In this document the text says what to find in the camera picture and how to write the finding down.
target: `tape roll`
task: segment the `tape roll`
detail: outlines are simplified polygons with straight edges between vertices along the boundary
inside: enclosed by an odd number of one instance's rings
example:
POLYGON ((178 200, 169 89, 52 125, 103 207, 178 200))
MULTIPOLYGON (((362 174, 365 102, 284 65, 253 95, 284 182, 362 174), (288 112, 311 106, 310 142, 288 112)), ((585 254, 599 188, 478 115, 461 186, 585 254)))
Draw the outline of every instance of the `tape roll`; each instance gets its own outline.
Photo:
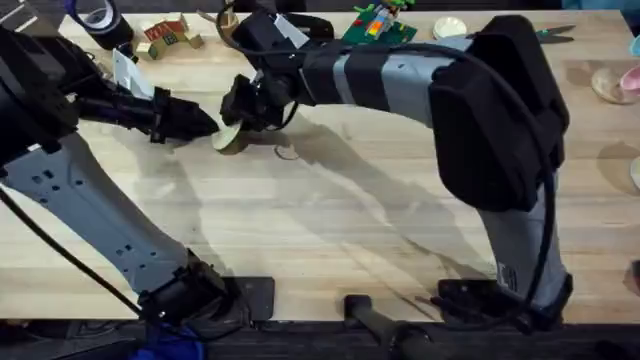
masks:
POLYGON ((122 17, 113 0, 104 0, 104 6, 82 19, 78 15, 77 0, 65 0, 64 7, 71 18, 80 24, 105 50, 133 40, 133 29, 122 17))

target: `lego piece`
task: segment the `lego piece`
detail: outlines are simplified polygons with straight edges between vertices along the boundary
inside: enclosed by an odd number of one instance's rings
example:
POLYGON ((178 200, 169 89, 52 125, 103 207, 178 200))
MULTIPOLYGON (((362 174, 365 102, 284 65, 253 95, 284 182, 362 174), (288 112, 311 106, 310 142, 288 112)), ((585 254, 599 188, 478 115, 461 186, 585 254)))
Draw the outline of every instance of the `lego piece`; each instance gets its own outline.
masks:
POLYGON ((358 14, 358 18, 342 37, 345 43, 354 45, 370 43, 395 45, 413 40, 418 30, 396 21, 393 15, 390 15, 393 21, 387 21, 386 26, 381 25, 378 31, 373 30, 374 21, 378 18, 378 12, 382 10, 382 7, 374 10, 358 14))

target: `pink object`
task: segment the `pink object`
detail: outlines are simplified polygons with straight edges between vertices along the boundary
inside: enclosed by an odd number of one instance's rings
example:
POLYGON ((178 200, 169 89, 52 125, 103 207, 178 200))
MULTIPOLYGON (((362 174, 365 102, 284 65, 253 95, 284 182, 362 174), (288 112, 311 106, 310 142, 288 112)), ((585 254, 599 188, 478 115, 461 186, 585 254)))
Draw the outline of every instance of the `pink object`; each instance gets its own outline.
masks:
POLYGON ((640 96, 640 66, 634 67, 622 76, 620 87, 624 91, 640 96))

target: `blue object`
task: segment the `blue object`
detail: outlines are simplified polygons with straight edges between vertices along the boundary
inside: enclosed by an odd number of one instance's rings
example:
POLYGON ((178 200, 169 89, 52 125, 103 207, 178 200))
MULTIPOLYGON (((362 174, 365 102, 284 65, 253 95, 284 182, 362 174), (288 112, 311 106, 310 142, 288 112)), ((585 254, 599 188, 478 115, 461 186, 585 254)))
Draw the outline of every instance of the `blue object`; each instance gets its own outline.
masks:
POLYGON ((640 36, 636 37, 631 41, 631 46, 629 46, 629 52, 633 56, 640 56, 640 36))
MULTIPOLYGON (((195 336, 188 328, 183 328, 181 333, 195 336)), ((149 326, 147 344, 128 360, 205 360, 205 347, 200 342, 183 340, 157 327, 149 326)))
POLYGON ((638 0, 562 0, 562 7, 575 10, 640 10, 638 0))

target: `small plate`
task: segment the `small plate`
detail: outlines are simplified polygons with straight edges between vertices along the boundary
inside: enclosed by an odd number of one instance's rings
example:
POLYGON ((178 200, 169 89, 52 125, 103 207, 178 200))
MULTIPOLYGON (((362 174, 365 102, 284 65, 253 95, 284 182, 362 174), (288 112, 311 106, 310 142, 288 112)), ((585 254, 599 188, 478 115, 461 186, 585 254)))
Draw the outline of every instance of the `small plate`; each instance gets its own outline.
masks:
POLYGON ((452 16, 441 17, 433 26, 433 37, 440 40, 447 36, 465 35, 467 25, 460 19, 452 16))

